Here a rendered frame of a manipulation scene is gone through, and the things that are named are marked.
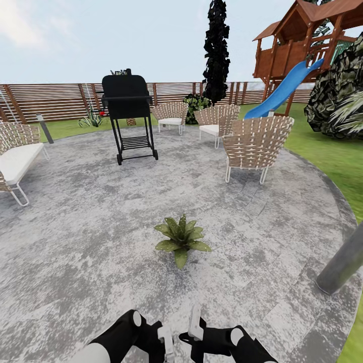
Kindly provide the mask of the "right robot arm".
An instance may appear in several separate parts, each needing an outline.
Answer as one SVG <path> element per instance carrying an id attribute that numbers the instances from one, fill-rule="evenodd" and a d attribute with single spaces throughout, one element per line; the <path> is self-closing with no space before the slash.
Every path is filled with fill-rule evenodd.
<path id="1" fill-rule="evenodd" d="M 279 363 L 262 343 L 252 341 L 241 326 L 233 328 L 206 327 L 197 304 L 192 306 L 188 332 L 179 339 L 192 346 L 191 359 L 203 363 L 204 353 L 233 356 L 235 363 Z"/>

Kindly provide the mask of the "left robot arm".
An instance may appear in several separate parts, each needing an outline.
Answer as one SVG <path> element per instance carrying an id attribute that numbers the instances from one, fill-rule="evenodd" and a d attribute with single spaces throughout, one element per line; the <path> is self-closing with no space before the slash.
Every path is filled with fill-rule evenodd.
<path id="1" fill-rule="evenodd" d="M 148 325 L 133 309 L 106 325 L 67 363 L 121 363 L 133 345 L 149 354 L 149 363 L 163 363 L 165 356 L 174 363 L 170 325 L 162 326 L 160 321 Z"/>

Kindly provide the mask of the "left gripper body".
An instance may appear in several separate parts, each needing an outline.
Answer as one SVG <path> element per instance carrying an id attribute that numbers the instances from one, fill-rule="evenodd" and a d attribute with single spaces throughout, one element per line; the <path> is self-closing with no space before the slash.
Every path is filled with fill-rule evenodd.
<path id="1" fill-rule="evenodd" d="M 158 339 L 158 329 L 160 327 L 162 327 L 160 321 L 150 325 L 150 339 L 147 344 L 141 348 L 149 354 L 149 363 L 163 363 L 165 361 L 165 345 Z"/>

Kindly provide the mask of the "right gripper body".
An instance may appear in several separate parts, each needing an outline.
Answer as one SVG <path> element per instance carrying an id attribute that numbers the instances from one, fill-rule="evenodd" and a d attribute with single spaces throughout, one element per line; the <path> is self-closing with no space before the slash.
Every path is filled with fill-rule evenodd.
<path id="1" fill-rule="evenodd" d="M 200 327 L 203 328 L 202 341 L 193 340 L 191 349 L 191 359 L 195 363 L 203 363 L 204 353 L 217 354 L 213 345 L 214 327 L 206 327 L 206 321 L 200 318 Z"/>

